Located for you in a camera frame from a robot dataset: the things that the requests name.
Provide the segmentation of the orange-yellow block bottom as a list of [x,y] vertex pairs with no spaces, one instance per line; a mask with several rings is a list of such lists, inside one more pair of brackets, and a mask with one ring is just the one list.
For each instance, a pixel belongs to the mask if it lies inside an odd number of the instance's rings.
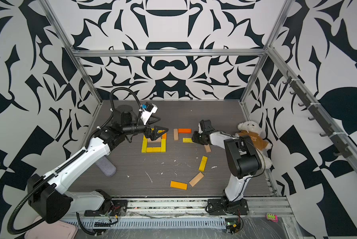
[[175,189],[187,190],[187,184],[186,183],[181,183],[181,182],[176,182],[176,181],[171,181],[170,182],[170,187],[171,188],[175,188]]

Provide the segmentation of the yellow block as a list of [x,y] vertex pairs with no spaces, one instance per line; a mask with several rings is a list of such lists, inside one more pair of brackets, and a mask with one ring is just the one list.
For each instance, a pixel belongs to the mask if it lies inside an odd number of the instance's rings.
[[166,139],[161,140],[161,150],[160,152],[166,152]]
[[206,157],[206,156],[202,157],[200,165],[199,165],[199,169],[198,169],[200,172],[204,172],[207,160],[208,160],[208,157]]
[[182,142],[183,142],[183,143],[193,143],[193,141],[192,141],[191,138],[183,138],[183,139],[182,139]]
[[147,152],[147,145],[143,145],[142,146],[142,153],[146,153]]
[[148,140],[145,136],[143,136],[142,147],[147,147],[147,146],[148,146]]
[[146,153],[161,152],[161,147],[147,147]]

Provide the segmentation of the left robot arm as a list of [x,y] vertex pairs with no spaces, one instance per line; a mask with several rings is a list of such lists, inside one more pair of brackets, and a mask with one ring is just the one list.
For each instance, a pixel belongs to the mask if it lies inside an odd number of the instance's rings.
[[[134,97],[139,108],[136,113],[128,105],[118,108],[114,106],[113,96],[117,91],[127,91]],[[161,120],[155,116],[158,107],[149,102],[142,104],[132,90],[117,87],[110,92],[109,99],[109,118],[91,132],[85,145],[55,169],[43,176],[34,174],[28,180],[28,194],[19,202],[8,220],[7,231],[11,235],[25,233],[43,222],[53,224],[69,213],[78,214],[85,210],[107,212],[111,208],[111,198],[104,191],[73,193],[68,191],[69,187],[87,169],[105,159],[125,140],[131,142],[133,136],[140,133],[146,138],[157,140],[168,132],[166,127],[151,126]],[[41,218],[25,228],[15,229],[15,219],[25,204],[29,204]]]

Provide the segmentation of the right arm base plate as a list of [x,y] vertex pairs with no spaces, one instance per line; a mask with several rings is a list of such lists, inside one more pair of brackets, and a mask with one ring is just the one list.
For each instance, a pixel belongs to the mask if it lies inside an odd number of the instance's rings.
[[229,202],[227,198],[208,199],[205,211],[211,216],[227,214],[246,216],[249,213],[249,207],[245,199],[235,202]]

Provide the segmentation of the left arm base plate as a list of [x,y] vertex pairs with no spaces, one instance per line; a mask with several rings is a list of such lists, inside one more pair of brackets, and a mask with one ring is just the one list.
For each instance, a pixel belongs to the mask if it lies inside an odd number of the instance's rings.
[[98,217],[98,216],[120,216],[127,211],[128,200],[115,199],[111,203],[105,201],[104,205],[101,206],[98,210],[86,210],[84,212],[85,217]]

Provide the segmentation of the natural wood block bottom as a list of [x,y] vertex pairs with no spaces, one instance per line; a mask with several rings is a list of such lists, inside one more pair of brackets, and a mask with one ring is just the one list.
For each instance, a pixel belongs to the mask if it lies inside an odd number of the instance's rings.
[[194,187],[203,177],[204,177],[204,175],[201,172],[199,172],[195,177],[193,177],[190,180],[189,185],[191,187]]

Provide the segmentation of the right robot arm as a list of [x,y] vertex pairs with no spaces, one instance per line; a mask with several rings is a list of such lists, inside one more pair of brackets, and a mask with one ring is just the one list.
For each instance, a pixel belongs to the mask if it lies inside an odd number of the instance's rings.
[[227,206],[233,206],[244,198],[249,181],[258,176],[258,171],[265,172],[270,164],[250,136],[233,136],[217,131],[210,120],[201,120],[198,127],[199,130],[192,135],[194,143],[218,146],[225,150],[231,177],[224,190],[224,199]]

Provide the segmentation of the natural wood block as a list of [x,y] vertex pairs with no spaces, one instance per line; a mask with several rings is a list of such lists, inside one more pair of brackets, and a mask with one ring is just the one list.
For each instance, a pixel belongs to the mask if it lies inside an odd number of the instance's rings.
[[205,145],[204,148],[205,148],[205,151],[206,151],[207,153],[210,153],[210,152],[211,152],[211,148],[210,148],[209,145]]
[[174,141],[178,141],[179,140],[179,135],[178,135],[178,129],[177,128],[173,129],[173,139],[174,139]]
[[161,140],[162,140],[162,138],[159,137],[159,138],[157,138],[156,140],[147,139],[147,142],[148,142],[148,143],[159,143],[159,142],[161,142]]
[[201,172],[199,172],[195,177],[193,177],[190,180],[189,185],[191,187],[194,187],[203,177],[204,177],[204,175]]

